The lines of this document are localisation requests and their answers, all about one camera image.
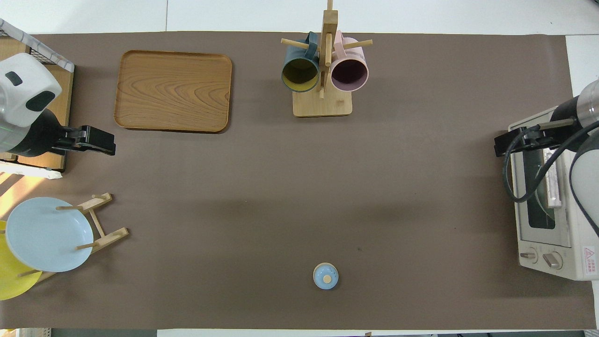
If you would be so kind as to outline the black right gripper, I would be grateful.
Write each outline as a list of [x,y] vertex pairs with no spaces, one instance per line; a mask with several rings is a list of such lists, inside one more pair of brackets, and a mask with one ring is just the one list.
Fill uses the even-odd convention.
[[494,138],[494,151],[496,157],[504,156],[509,145],[514,140],[516,140],[516,145],[511,153],[536,151],[554,145],[554,132],[551,132],[550,130],[537,130],[536,125],[516,127],[515,129]]

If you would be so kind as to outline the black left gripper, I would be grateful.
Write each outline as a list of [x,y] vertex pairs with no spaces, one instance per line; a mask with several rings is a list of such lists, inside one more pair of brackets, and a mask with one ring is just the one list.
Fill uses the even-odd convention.
[[63,127],[51,151],[64,155],[66,152],[98,152],[108,156],[116,154],[114,135],[89,125]]

